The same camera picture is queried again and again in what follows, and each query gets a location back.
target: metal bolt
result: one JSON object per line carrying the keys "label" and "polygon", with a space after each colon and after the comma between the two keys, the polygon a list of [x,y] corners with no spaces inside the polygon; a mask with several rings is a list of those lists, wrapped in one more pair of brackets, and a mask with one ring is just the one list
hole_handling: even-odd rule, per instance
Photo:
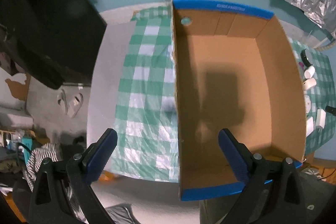
{"label": "metal bolt", "polygon": [[291,158],[286,158],[286,162],[287,162],[288,164],[292,164],[292,163],[293,163],[293,160],[292,160]]}
{"label": "metal bolt", "polygon": [[263,158],[259,153],[255,153],[255,154],[253,154],[253,157],[254,157],[256,160],[261,160],[261,159]]}
{"label": "metal bolt", "polygon": [[42,160],[42,163],[43,164],[48,164],[50,162],[50,158],[44,158],[43,160]]}
{"label": "metal bolt", "polygon": [[74,154],[73,159],[74,160],[80,160],[82,158],[82,154],[78,153],[78,154]]}

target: black and white striped fabric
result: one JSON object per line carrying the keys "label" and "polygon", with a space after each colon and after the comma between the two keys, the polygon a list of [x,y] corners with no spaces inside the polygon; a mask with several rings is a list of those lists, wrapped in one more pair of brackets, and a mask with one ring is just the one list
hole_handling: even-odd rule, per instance
{"label": "black and white striped fabric", "polygon": [[[31,156],[26,165],[26,170],[23,170],[24,178],[27,181],[31,191],[33,191],[36,175],[40,168],[42,160],[47,157],[51,158],[52,161],[62,160],[58,144],[46,143],[31,152]],[[70,202],[74,215],[77,219],[85,222],[85,215],[83,214],[82,209],[80,208],[78,201],[73,194],[71,186],[67,187],[65,191],[67,193],[68,200]]]}

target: open cardboard box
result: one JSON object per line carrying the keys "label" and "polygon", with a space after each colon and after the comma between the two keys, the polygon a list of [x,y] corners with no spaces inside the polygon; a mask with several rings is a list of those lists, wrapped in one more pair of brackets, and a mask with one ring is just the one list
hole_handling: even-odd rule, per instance
{"label": "open cardboard box", "polygon": [[215,0],[173,0],[173,9],[181,199],[244,187],[219,148],[223,128],[252,153],[302,161],[302,82],[273,13]]}

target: slippers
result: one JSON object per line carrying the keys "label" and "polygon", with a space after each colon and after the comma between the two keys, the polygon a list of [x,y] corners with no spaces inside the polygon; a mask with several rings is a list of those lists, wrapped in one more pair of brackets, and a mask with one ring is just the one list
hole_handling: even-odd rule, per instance
{"label": "slippers", "polygon": [[62,89],[62,92],[57,96],[57,103],[61,107],[61,110],[64,115],[67,115],[68,113],[68,104],[67,104],[67,98],[65,96],[65,91]]}
{"label": "slippers", "polygon": [[68,116],[70,118],[75,117],[82,105],[83,105],[83,95],[81,93],[78,93],[69,102]]}

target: green and white checkered tablecloth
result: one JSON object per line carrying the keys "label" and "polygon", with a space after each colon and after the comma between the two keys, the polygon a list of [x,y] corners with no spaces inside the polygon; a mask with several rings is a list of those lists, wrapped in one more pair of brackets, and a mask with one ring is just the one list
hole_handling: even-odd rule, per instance
{"label": "green and white checkered tablecloth", "polygon": [[317,130],[315,128],[315,122],[317,110],[319,108],[324,109],[327,105],[336,107],[335,84],[328,56],[301,44],[297,40],[289,38],[289,41],[293,48],[293,54],[296,61],[302,62],[300,53],[302,50],[308,49],[313,56],[313,63],[315,67],[314,78],[316,79],[317,85],[307,91],[304,91],[311,100],[311,109],[307,116],[313,117],[314,119],[314,131],[306,138],[305,154],[308,155],[320,148],[334,136],[336,128],[335,116],[327,113],[325,118],[325,127],[321,130]]}
{"label": "green and white checkered tablecloth", "polygon": [[[146,180],[178,182],[179,151],[175,110],[175,70],[172,59],[171,6],[136,13],[134,34],[125,57],[115,109],[118,144],[111,156],[110,172]],[[289,39],[297,62],[308,48]],[[328,57],[309,49],[314,58],[317,85],[306,92],[311,111],[336,107],[335,86]],[[336,117],[327,115],[325,128],[306,139],[309,154],[334,135]]]}

